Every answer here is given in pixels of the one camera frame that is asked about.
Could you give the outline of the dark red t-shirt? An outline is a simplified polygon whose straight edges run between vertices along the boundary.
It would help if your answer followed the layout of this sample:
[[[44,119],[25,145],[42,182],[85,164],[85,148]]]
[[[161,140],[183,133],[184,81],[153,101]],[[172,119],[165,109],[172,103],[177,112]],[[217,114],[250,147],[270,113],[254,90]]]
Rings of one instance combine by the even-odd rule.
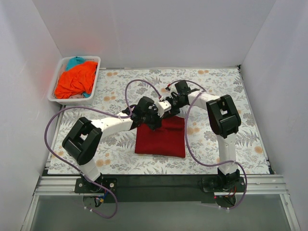
[[[185,158],[185,119],[173,116],[162,120],[162,126],[151,130],[146,124],[137,128],[135,153]]]

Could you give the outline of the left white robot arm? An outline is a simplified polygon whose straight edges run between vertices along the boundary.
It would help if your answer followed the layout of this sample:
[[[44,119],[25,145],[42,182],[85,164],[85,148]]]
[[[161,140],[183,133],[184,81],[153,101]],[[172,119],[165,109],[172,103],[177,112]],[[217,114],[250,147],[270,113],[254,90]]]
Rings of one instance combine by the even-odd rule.
[[[152,129],[160,127],[164,113],[163,105],[163,102],[155,103],[144,96],[137,105],[128,106],[115,117],[96,120],[81,117],[77,120],[64,138],[62,146],[80,169],[82,184],[87,190],[93,193],[102,192],[102,186],[108,186],[94,161],[101,139],[133,130],[141,124],[147,124]]]

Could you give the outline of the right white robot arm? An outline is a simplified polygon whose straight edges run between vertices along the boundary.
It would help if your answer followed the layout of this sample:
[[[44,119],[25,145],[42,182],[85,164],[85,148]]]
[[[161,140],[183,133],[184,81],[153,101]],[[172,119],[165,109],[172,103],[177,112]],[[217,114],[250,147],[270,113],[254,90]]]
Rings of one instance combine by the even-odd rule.
[[[240,171],[243,169],[236,161],[235,141],[241,125],[237,108],[230,95],[214,96],[204,90],[191,89],[186,80],[174,81],[166,87],[170,97],[166,100],[171,104],[171,112],[176,113],[180,108],[189,106],[185,121],[188,121],[193,106],[204,109],[208,113],[210,127],[218,141],[219,163],[204,164],[196,159],[190,146],[187,145],[191,157],[205,167],[217,167],[218,173],[203,182],[206,192],[235,191],[237,184],[243,179]]]

